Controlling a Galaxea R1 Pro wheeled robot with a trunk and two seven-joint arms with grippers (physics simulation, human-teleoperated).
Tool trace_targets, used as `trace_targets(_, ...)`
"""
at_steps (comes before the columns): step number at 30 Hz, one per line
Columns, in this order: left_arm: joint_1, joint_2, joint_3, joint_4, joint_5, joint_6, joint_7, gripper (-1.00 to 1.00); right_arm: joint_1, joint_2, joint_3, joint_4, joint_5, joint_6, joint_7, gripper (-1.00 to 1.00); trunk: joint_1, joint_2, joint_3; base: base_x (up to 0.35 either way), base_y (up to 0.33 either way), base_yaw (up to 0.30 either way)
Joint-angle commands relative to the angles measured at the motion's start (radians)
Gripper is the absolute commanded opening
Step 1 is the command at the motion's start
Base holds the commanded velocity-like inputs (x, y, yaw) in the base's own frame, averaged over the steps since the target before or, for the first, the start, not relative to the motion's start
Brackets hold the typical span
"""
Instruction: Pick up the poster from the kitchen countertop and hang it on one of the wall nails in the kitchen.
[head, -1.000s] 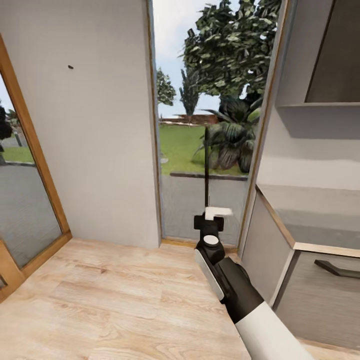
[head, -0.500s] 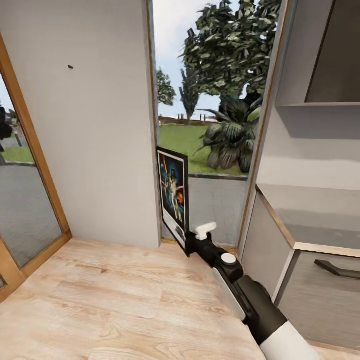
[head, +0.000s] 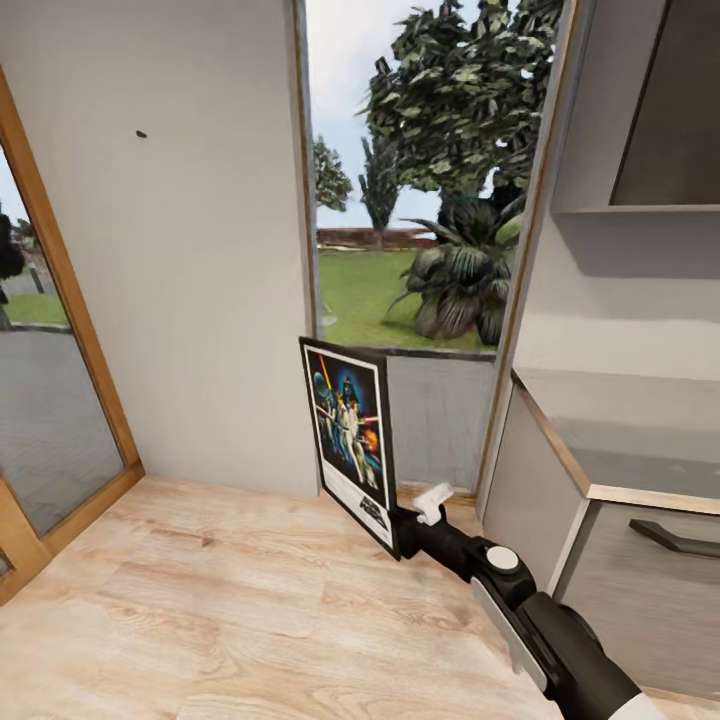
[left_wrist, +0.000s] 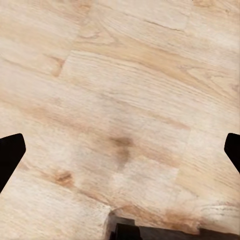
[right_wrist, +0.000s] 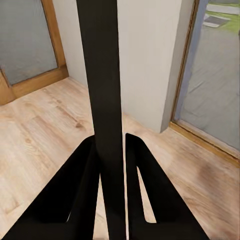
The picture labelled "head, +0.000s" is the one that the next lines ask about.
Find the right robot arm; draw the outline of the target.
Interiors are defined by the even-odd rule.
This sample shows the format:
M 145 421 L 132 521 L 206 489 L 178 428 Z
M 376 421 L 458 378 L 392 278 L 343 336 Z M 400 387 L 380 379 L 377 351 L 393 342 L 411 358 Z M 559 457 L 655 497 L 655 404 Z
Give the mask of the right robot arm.
M 584 618 L 537 591 L 519 555 L 447 523 L 450 481 L 413 501 L 417 512 L 387 512 L 398 529 L 401 556 L 423 550 L 471 584 L 479 604 L 563 720 L 669 720 L 603 652 Z

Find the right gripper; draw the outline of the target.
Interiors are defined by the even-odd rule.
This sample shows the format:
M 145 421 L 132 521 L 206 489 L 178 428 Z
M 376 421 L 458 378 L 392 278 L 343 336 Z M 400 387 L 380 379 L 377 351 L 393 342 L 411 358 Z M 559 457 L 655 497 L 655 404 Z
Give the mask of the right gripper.
M 398 529 L 398 542 L 400 544 L 401 556 L 411 560 L 416 554 L 423 550 L 440 564 L 444 564 L 444 547 L 452 534 L 461 530 L 447 523 L 446 510 L 443 504 L 439 505 L 441 520 L 433 526 L 426 523 L 419 523 L 417 517 L 421 512 L 414 512 L 404 508 L 398 509 L 398 513 L 387 512 L 390 521 Z

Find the poster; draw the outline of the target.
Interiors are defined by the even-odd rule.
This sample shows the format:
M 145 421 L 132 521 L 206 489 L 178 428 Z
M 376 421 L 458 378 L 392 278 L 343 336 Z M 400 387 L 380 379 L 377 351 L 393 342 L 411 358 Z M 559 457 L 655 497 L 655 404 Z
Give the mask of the poster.
M 299 337 L 322 488 L 399 563 L 387 358 Z

